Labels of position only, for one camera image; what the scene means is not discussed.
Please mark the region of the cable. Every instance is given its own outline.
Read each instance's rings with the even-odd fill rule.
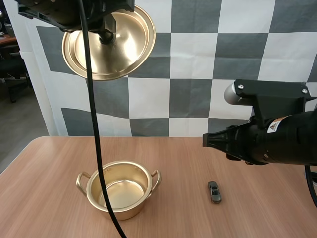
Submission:
[[[113,209],[112,209],[110,201],[109,201],[107,189],[106,189],[106,183],[105,183],[104,172],[103,172],[103,162],[102,162],[101,149],[100,149],[100,137],[99,137],[98,123],[97,123],[97,114],[96,114],[96,108],[95,108],[93,74],[92,74],[91,60],[90,60],[87,19],[86,19],[84,5],[83,5],[82,0],[78,0],[78,4],[79,4],[81,28],[82,28],[82,32],[83,32],[83,38],[84,38],[89,104],[90,104],[91,118],[93,121],[99,180],[100,180],[101,189],[102,189],[102,192],[104,195],[105,203],[106,203],[107,209],[109,211],[109,214],[111,216],[111,219],[112,219],[116,229],[118,230],[120,236],[122,238],[127,238],[127,236],[124,234],[118,220],[115,217],[115,214],[113,212]]]
[[[312,173],[311,173],[311,167],[309,165],[305,165],[305,176],[307,181],[307,186],[309,193],[311,194],[311,197],[313,199],[314,205],[317,208],[317,195],[314,189],[313,179],[312,179]]]

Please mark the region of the wooden table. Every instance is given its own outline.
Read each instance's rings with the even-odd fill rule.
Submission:
[[[162,184],[136,217],[120,222],[128,238],[314,238],[317,209],[303,166],[248,166],[201,138],[103,137],[103,162],[133,160],[159,169]],[[75,186],[97,169],[92,137],[40,137],[0,175],[1,238],[117,238]],[[220,204],[207,183],[217,181]]]
[[[10,37],[8,34],[5,34],[4,37],[0,37],[0,46],[8,44],[8,43],[12,43],[12,42],[16,42],[16,38]]]

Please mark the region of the black mount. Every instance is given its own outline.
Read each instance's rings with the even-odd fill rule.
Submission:
[[[230,126],[227,130],[203,135],[203,146],[213,147],[226,153],[230,160],[245,160],[248,164],[264,165],[245,153],[244,133],[253,127],[267,128],[276,118],[305,111],[305,103],[311,97],[304,83],[270,82],[237,79],[232,86],[236,105],[253,107],[250,121],[240,126]]]
[[[58,27],[64,32],[81,30],[76,0],[15,0],[18,13]],[[83,0],[88,30],[98,33],[103,44],[113,40],[115,20],[111,13],[120,9],[134,11],[134,0]]]

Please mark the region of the warning label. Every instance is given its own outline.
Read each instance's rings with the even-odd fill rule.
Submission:
[[[269,125],[269,127],[268,127],[268,129],[267,129],[267,132],[268,132],[268,133],[274,133],[274,132],[276,132],[277,129],[278,129],[279,124],[280,124],[281,121],[282,121],[283,119],[285,119],[285,118],[286,118],[286,117],[282,117],[282,118],[278,118],[278,119],[276,119],[275,121],[273,121],[273,122],[271,123],[271,125]]]
[[[268,133],[273,133],[277,131],[278,125],[280,124],[281,121],[277,121],[277,122],[272,122],[271,125],[269,126],[269,128],[267,129]]]

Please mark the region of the white square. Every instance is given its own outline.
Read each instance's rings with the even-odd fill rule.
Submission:
[[[234,80],[212,81],[209,118],[248,120],[251,115],[251,106],[231,105],[224,99],[224,91]]]
[[[207,133],[208,118],[170,118],[169,136],[202,136]]]
[[[307,82],[317,53],[317,32],[270,33],[258,80]]]
[[[317,97],[317,83],[306,83],[309,93],[312,97]],[[306,102],[305,111],[313,111],[317,104],[317,99]]]
[[[87,83],[84,78],[60,72],[50,72],[49,75],[49,90],[57,93],[49,97],[51,104],[90,112]]]
[[[129,78],[130,118],[169,118],[169,79]]]
[[[212,79],[216,33],[171,34],[171,78]]]
[[[222,0],[218,33],[268,33],[275,0]]]
[[[171,32],[172,0],[135,0],[135,5],[147,12],[156,32]]]
[[[100,136],[132,136],[130,119],[97,114]]]

